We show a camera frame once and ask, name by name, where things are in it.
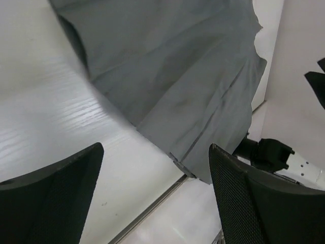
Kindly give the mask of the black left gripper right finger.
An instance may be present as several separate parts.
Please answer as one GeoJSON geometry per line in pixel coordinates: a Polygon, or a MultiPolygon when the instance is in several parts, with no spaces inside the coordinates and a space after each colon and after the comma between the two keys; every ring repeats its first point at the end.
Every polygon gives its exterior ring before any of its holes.
{"type": "Polygon", "coordinates": [[[225,243],[324,243],[324,191],[256,169],[211,144],[225,243]]]}

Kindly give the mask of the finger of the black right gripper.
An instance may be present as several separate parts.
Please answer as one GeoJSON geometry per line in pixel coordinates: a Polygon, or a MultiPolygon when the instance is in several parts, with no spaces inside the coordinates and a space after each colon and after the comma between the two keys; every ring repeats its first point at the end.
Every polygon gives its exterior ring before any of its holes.
{"type": "Polygon", "coordinates": [[[320,66],[320,68],[325,72],[325,58],[322,58],[317,62],[317,64],[320,66]]]}
{"type": "Polygon", "coordinates": [[[325,74],[311,71],[306,73],[305,77],[312,87],[321,106],[325,109],[325,74]]]}

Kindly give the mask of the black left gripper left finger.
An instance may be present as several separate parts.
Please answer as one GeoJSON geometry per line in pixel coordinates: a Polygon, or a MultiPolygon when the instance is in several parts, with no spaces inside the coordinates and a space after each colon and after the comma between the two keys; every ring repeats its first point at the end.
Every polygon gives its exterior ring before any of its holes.
{"type": "Polygon", "coordinates": [[[1,243],[79,243],[103,157],[97,142],[1,182],[1,243]]]}

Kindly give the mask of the grey pleated skirt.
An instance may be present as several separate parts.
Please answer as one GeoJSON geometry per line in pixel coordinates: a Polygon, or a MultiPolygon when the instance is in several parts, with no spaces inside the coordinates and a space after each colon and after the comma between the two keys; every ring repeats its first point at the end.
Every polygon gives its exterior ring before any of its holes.
{"type": "Polygon", "coordinates": [[[266,60],[252,1],[51,1],[89,82],[188,176],[251,125],[266,60]]]}

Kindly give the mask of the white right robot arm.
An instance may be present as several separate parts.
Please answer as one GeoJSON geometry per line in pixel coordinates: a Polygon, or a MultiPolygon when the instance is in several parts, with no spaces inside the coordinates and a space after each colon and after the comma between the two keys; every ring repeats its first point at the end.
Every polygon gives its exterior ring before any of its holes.
{"type": "Polygon", "coordinates": [[[245,137],[233,155],[248,160],[259,170],[324,190],[324,168],[308,162],[290,146],[276,139],[266,138],[257,142],[245,137]]]}

